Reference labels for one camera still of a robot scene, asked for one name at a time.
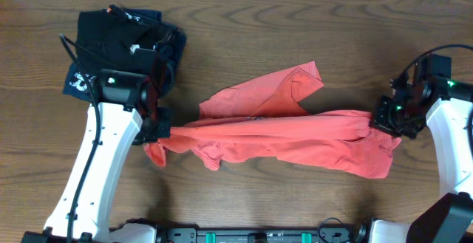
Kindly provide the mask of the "red t-shirt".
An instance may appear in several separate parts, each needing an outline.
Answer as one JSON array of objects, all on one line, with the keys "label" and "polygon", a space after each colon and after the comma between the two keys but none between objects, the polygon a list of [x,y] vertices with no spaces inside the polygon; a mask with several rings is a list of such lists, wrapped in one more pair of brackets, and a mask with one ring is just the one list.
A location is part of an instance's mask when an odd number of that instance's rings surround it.
[{"label": "red t-shirt", "polygon": [[203,101],[197,121],[171,128],[169,137],[143,149],[158,166],[170,151],[192,151],[212,171],[223,161],[275,157],[367,179],[386,177],[401,138],[371,127],[369,112],[309,114],[300,101],[323,87],[313,61],[254,78]]}]

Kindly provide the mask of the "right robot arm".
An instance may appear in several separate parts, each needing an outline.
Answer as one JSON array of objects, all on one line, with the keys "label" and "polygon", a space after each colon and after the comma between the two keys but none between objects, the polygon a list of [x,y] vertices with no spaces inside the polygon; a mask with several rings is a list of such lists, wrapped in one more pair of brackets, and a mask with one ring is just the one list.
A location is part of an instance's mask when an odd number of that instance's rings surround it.
[{"label": "right robot arm", "polygon": [[417,58],[414,76],[392,80],[392,97],[383,96],[372,127],[394,137],[415,139],[424,128],[433,137],[440,199],[412,224],[376,219],[367,240],[376,242],[471,242],[472,85],[451,78],[452,59]]}]

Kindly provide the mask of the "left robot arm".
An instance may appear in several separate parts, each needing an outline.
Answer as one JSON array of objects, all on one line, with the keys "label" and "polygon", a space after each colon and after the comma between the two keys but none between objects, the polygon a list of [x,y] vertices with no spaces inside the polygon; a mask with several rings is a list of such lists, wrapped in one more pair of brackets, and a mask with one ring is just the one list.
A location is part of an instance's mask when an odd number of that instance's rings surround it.
[{"label": "left robot arm", "polygon": [[130,147],[144,141],[145,118],[157,120],[157,90],[149,75],[101,69],[90,85],[86,132],[61,199],[40,233],[23,242],[163,242],[155,225],[109,229],[118,180]]}]

